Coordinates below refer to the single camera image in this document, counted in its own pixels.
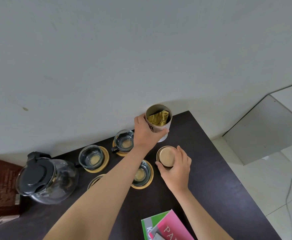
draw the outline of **hand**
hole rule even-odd
[[[180,146],[177,146],[177,149],[172,148],[172,150],[175,154],[175,163],[171,170],[165,169],[160,162],[155,163],[167,187],[176,196],[176,194],[188,190],[191,158],[187,156]]]
[[[142,146],[150,151],[160,138],[169,132],[168,129],[163,129],[157,133],[152,132],[145,120],[145,114],[135,117],[134,122],[134,147]]]

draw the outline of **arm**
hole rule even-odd
[[[196,237],[205,240],[232,239],[189,191],[188,176],[191,158],[187,156],[180,146],[177,149],[173,149],[173,151],[175,163],[171,170],[166,170],[160,162],[156,162],[156,165],[166,185],[183,208]]]
[[[168,130],[153,133],[145,115],[135,117],[134,147],[56,222],[44,240],[108,239],[140,163]]]

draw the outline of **gold foil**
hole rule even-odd
[[[152,125],[163,126],[167,123],[168,115],[169,115],[169,112],[167,112],[166,110],[163,110],[162,112],[148,116],[147,120]]]

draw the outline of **pink book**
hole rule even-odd
[[[194,240],[173,210],[153,227],[149,236],[153,239],[156,233],[165,240]]]

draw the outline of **forearm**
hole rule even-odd
[[[189,190],[175,193],[175,197],[183,208],[198,239],[232,239],[207,213]]]
[[[45,239],[108,239],[136,171],[147,153],[143,147],[134,147],[65,212]]]

